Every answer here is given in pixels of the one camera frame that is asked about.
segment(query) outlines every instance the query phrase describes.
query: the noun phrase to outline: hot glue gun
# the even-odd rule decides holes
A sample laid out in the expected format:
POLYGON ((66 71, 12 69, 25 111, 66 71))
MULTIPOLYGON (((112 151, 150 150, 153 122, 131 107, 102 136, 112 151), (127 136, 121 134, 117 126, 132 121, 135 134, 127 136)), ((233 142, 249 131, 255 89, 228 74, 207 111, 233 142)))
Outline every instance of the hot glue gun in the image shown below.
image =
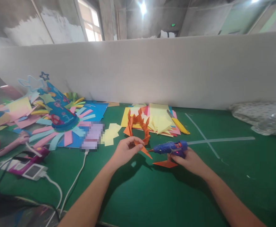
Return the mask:
POLYGON ((29 141, 29 139, 30 139, 29 134, 27 132, 25 132, 25 131, 22 131, 19 134, 19 137, 16 140, 14 140, 12 143, 10 143, 9 145, 7 145, 5 148, 2 148, 0 150, 0 157, 2 157, 3 155, 7 154, 11 150, 15 149, 20 144, 25 144, 26 142, 29 141))
POLYGON ((188 143, 180 140, 177 143, 167 142, 155 146, 153 149, 148 152, 155 152, 158 154, 174 154, 185 158, 184 151, 188 149, 188 143))

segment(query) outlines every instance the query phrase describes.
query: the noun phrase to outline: white board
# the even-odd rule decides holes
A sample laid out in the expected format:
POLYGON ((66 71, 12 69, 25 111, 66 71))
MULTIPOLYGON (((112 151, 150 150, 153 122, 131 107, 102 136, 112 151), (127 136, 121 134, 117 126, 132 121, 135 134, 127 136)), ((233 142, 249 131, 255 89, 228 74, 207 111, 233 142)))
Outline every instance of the white board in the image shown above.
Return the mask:
POLYGON ((0 48, 8 85, 41 71, 62 92, 98 101, 209 109, 276 101, 276 33, 0 48))

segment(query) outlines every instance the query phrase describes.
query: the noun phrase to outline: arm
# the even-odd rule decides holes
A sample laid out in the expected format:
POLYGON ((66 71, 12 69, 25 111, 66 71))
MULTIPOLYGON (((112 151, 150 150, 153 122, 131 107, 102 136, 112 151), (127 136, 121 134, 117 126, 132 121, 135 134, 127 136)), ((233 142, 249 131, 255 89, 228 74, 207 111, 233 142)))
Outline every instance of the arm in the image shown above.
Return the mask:
POLYGON ((171 155, 171 158, 206 181, 218 206, 232 227, 265 226, 191 148, 186 151, 185 155, 185 159, 175 155, 171 155))
POLYGON ((144 142, 137 137, 121 140, 112 158, 66 213, 58 227, 95 226, 112 176, 119 167, 126 164, 141 150, 142 144, 144 145, 144 142))

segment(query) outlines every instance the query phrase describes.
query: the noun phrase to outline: hand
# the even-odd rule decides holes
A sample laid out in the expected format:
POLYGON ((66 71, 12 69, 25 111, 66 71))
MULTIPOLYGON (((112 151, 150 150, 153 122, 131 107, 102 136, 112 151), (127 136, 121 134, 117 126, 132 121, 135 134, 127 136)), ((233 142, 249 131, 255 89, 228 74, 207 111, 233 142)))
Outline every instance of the hand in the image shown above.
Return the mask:
POLYGON ((213 171, 201 160, 201 158, 191 148, 188 148, 188 150, 186 150, 184 154, 185 159, 174 154, 171 154, 171 158, 175 162, 186 168, 188 171, 202 178, 210 177, 209 175, 211 175, 213 171))
POLYGON ((126 164, 144 146, 144 142, 138 137, 128 137, 120 140, 115 153, 110 159, 110 163, 118 169, 126 164))

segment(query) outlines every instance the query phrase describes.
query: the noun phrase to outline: ceiling light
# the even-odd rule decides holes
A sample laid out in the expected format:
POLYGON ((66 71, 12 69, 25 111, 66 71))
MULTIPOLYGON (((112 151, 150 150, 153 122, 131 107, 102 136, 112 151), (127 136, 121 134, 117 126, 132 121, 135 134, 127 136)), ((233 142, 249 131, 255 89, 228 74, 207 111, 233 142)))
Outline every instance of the ceiling light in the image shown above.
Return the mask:
POLYGON ((139 4, 140 10, 142 15, 144 15, 147 12, 147 7, 145 6, 145 2, 143 1, 142 4, 139 4))

